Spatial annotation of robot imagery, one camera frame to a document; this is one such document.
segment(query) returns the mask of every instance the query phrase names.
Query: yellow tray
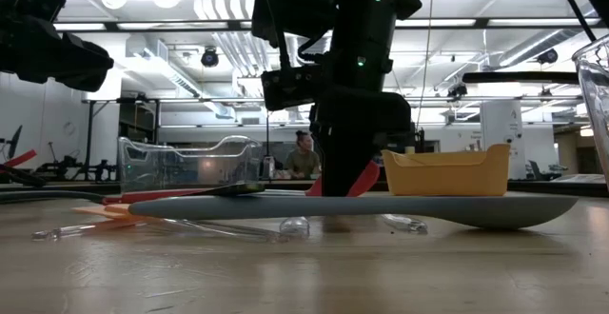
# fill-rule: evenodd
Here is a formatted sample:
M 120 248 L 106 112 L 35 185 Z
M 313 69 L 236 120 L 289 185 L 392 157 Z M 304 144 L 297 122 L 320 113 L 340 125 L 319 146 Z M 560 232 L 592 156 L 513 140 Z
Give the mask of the yellow tray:
M 507 191 L 508 144 L 484 152 L 382 153 L 393 195 L 502 196 Z

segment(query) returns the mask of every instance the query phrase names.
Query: woman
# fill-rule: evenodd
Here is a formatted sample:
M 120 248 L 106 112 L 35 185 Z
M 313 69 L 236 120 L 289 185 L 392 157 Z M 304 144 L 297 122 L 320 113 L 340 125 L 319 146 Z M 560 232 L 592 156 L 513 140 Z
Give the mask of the woman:
M 320 156 L 313 151 L 313 139 L 302 131 L 296 132 L 296 149 L 289 153 L 285 167 L 292 178 L 308 179 L 320 172 Z

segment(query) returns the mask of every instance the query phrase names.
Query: wooden table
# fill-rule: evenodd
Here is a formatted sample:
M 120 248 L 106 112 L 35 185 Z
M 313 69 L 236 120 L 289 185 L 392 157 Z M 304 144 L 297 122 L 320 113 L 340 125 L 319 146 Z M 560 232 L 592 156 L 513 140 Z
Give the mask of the wooden table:
M 429 234 L 412 235 L 339 217 L 312 218 L 308 241 L 285 244 L 150 227 L 29 239 L 93 220 L 68 211 L 84 204 L 0 206 L 0 313 L 609 313 L 602 200 L 520 232 L 428 219 Z

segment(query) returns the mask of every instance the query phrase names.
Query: overhead light fixture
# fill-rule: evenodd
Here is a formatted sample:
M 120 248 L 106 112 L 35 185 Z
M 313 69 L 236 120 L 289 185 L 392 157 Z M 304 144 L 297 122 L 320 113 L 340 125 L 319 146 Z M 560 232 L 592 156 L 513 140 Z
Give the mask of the overhead light fixture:
M 58 31 L 106 30 L 102 23 L 63 23 L 53 24 Z
M 396 28 L 471 27 L 476 19 L 406 19 L 396 21 Z
M 208 22 L 140 22 L 140 23 L 120 23 L 116 25 L 123 30 L 185 30 L 185 29 L 228 29 L 226 21 L 208 21 Z
M 594 131 L 590 127 L 583 127 L 580 129 L 581 137 L 593 137 Z
M 161 9 L 172 9 L 180 3 L 180 0 L 154 0 L 154 5 Z
M 588 18 L 586 23 L 588 25 L 596 25 L 600 21 L 599 18 Z M 491 19 L 488 21 L 489 27 L 497 26 L 547 26 L 547 27 L 560 27 L 560 26 L 577 26 L 580 21 L 576 18 L 521 18 L 521 19 Z
M 127 3 L 127 0 L 102 0 L 102 4 L 111 10 L 118 10 Z

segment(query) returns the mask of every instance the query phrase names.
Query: clear plastic bin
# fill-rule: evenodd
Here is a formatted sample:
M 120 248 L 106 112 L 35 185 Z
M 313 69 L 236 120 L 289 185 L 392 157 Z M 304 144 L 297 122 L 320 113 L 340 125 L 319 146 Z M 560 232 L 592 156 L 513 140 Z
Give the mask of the clear plastic bin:
M 123 192 L 258 182 L 262 145 L 228 136 L 214 147 L 175 148 L 119 138 Z
M 600 164 L 609 186 L 609 35 L 573 55 Z

